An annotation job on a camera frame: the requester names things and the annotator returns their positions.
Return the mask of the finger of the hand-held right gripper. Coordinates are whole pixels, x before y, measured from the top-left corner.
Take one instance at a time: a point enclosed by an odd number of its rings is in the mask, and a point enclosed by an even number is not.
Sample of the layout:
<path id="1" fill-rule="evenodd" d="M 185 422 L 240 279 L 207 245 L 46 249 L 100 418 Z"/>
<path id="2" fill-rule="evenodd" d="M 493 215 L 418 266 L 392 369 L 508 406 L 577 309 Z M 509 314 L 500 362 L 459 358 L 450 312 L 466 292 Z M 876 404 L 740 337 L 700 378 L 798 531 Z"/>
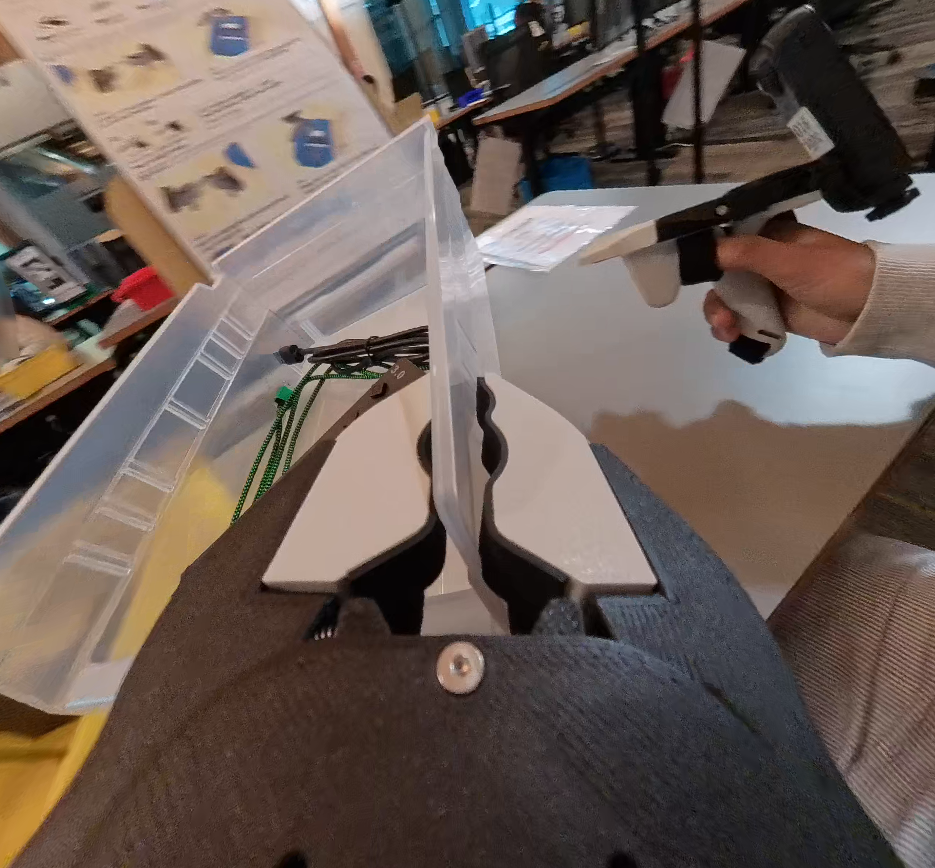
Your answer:
<path id="1" fill-rule="evenodd" d="M 593 265 L 619 258 L 629 259 L 649 250 L 659 261 L 665 256 L 678 266 L 678 248 L 672 236 L 664 236 L 668 227 L 662 220 L 647 220 L 627 227 L 614 227 L 599 234 L 580 254 L 579 265 Z"/>

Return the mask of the person's ribbed pants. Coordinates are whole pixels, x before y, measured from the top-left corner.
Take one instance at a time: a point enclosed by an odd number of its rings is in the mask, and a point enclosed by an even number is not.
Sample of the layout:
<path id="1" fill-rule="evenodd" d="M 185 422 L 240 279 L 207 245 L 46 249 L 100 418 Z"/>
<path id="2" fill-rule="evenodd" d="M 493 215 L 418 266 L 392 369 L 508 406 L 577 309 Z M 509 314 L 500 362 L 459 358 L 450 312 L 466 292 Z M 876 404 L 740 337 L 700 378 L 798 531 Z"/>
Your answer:
<path id="1" fill-rule="evenodd" d="M 905 865 L 933 866 L 933 551 L 843 537 L 769 626 L 859 803 Z"/>

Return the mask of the long wooden table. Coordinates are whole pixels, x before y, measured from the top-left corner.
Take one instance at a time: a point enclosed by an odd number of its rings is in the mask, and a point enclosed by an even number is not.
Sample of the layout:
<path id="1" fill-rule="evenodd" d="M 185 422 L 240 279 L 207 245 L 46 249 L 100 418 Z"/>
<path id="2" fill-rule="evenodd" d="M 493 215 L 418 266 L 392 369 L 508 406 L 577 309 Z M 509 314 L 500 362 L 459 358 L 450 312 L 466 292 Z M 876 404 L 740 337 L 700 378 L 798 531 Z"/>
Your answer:
<path id="1" fill-rule="evenodd" d="M 751 0 L 701 0 L 700 21 L 707 28 L 714 22 L 734 12 Z M 602 78 L 617 74 L 637 58 L 636 31 L 628 33 L 609 44 L 605 49 L 592 53 L 557 74 L 534 84 L 506 103 L 473 118 L 474 126 L 487 127 L 510 121 L 521 115 L 535 114 L 553 108 L 558 103 L 584 91 Z"/>

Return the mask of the yellow storage bin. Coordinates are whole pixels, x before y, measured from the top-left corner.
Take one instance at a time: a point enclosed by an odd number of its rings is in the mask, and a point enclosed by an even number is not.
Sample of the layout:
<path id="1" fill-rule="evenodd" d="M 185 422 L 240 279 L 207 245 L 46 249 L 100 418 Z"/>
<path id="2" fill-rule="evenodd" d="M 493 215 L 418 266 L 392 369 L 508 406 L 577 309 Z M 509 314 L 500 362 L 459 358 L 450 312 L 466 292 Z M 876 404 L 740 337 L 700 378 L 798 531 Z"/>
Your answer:
<path id="1" fill-rule="evenodd" d="M 227 529 L 239 493 L 208 466 L 195 468 L 155 531 L 142 577 L 114 648 L 142 647 L 187 567 Z M 1 862 L 9 865 L 36 833 L 94 748 L 110 712 L 56 716 L 2 696 Z"/>

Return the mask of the paper in plastic sleeve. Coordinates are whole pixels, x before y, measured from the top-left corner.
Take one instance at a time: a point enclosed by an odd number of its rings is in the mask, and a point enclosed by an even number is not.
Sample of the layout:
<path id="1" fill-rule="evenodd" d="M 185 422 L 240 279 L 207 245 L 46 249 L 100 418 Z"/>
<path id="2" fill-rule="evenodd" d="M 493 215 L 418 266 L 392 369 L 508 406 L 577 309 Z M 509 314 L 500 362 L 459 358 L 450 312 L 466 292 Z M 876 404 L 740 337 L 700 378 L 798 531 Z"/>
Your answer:
<path id="1" fill-rule="evenodd" d="M 634 206 L 529 204 L 484 231 L 476 244 L 485 265 L 549 273 L 634 210 Z"/>

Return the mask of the clear plastic bin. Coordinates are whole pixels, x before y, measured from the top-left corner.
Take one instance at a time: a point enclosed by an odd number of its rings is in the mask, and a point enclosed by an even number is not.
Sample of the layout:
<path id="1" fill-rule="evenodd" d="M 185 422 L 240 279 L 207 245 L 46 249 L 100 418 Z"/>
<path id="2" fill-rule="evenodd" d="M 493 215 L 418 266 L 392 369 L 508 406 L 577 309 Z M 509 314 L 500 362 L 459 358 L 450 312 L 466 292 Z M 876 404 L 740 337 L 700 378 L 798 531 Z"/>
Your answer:
<path id="1" fill-rule="evenodd" d="M 111 703 L 162 563 L 230 523 L 284 345 L 426 322 L 440 516 L 478 566 L 478 379 L 499 374 L 485 269 L 425 119 L 213 263 L 2 523 L 2 696 L 53 715 Z"/>

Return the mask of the small red bin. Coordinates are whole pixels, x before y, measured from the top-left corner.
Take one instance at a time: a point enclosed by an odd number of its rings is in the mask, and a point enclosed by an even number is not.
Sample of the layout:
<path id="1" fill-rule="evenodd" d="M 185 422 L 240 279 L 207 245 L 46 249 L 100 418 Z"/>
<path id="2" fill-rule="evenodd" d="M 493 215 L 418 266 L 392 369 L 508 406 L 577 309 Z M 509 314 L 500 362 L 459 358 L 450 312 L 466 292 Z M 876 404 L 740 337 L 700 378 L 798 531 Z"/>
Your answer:
<path id="1" fill-rule="evenodd" d="M 174 298 L 169 285 L 150 266 L 145 266 L 123 278 L 111 293 L 116 304 L 132 303 L 142 312 L 148 312 Z"/>

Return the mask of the person's right forearm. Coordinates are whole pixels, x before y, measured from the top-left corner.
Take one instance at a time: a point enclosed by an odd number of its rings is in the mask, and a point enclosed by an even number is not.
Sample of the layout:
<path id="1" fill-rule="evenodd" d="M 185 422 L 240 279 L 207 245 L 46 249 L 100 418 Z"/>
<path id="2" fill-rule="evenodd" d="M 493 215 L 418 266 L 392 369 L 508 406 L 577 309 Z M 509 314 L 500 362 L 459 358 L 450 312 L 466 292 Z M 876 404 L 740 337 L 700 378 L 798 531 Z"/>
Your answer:
<path id="1" fill-rule="evenodd" d="M 871 290 L 856 322 L 828 358 L 912 360 L 934 365 L 934 246 L 868 242 Z"/>

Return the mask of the leaning cardboard sheet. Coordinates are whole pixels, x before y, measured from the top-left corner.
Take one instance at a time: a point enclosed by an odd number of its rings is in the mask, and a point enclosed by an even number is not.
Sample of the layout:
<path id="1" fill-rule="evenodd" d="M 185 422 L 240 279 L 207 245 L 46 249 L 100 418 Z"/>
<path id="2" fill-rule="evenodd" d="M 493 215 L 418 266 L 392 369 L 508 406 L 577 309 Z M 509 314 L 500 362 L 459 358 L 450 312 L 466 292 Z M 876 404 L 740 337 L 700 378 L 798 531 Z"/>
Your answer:
<path id="1" fill-rule="evenodd" d="M 522 176 L 522 146 L 490 134 L 480 136 L 471 186 L 470 208 L 480 215 L 506 217 Z"/>

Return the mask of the yellow tray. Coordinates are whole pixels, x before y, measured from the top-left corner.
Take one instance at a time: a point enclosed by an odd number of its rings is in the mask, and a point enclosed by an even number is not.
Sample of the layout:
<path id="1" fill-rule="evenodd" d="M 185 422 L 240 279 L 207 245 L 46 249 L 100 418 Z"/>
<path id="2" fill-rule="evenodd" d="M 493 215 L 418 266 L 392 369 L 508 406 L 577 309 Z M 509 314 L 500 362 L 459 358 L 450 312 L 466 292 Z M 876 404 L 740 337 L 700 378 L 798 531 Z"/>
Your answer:
<path id="1" fill-rule="evenodd" d="M 26 400 L 79 365 L 78 355 L 64 344 L 52 344 L 33 355 L 20 356 L 2 366 L 1 396 L 9 402 Z"/>

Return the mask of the leaning white board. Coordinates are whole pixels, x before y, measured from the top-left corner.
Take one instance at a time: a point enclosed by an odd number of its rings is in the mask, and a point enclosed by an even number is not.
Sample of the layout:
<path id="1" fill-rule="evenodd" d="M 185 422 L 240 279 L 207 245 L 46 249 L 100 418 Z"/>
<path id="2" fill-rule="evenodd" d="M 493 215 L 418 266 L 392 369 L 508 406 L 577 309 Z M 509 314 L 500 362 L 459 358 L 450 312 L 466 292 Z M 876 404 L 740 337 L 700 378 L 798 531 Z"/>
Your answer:
<path id="1" fill-rule="evenodd" d="M 700 118 L 708 125 L 728 90 L 745 56 L 735 44 L 704 40 L 700 52 Z M 662 122 L 672 129 L 692 129 L 695 126 L 694 63 L 689 61 L 667 102 Z"/>

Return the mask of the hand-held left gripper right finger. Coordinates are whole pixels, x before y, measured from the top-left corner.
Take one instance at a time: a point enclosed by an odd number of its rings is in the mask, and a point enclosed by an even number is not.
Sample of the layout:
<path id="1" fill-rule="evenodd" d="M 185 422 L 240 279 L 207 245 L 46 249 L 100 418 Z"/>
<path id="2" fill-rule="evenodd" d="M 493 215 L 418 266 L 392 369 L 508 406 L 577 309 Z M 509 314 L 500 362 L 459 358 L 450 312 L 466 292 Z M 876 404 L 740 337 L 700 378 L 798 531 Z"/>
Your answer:
<path id="1" fill-rule="evenodd" d="M 478 383 L 490 589 L 654 589 L 657 577 L 585 436 L 500 375 Z"/>

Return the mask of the person's right hand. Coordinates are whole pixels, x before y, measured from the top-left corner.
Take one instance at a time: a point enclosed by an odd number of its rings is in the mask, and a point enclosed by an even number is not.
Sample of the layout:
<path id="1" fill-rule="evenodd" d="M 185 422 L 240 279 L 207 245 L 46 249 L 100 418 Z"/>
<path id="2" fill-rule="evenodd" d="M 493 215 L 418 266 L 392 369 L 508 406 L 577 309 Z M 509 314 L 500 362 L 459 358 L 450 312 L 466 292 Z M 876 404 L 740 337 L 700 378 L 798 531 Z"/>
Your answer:
<path id="1" fill-rule="evenodd" d="M 857 322 L 871 293 L 875 253 L 865 243 L 801 224 L 790 212 L 758 234 L 717 245 L 725 272 L 746 272 L 773 285 L 788 333 L 835 346 Z"/>

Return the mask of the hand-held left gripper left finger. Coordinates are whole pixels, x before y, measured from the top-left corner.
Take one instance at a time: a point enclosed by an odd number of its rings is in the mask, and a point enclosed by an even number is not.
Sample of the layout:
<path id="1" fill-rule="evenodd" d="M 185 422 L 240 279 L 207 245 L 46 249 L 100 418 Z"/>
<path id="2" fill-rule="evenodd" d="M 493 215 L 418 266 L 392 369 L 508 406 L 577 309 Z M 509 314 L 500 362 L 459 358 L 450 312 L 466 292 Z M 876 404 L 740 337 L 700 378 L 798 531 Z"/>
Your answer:
<path id="1" fill-rule="evenodd" d="M 427 372 L 394 365 L 331 443 L 263 575 L 275 591 L 427 591 L 446 533 L 435 509 Z"/>

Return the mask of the blue crate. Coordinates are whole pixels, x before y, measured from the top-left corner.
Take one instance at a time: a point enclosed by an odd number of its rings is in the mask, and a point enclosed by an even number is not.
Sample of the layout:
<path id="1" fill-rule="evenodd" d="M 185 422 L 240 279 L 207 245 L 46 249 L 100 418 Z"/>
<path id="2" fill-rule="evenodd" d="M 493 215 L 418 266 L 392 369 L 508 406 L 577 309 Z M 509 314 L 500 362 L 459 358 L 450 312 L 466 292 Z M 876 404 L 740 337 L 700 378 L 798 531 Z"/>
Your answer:
<path id="1" fill-rule="evenodd" d="M 581 155 L 560 154 L 543 159 L 540 179 L 544 193 L 594 188 L 591 160 Z"/>

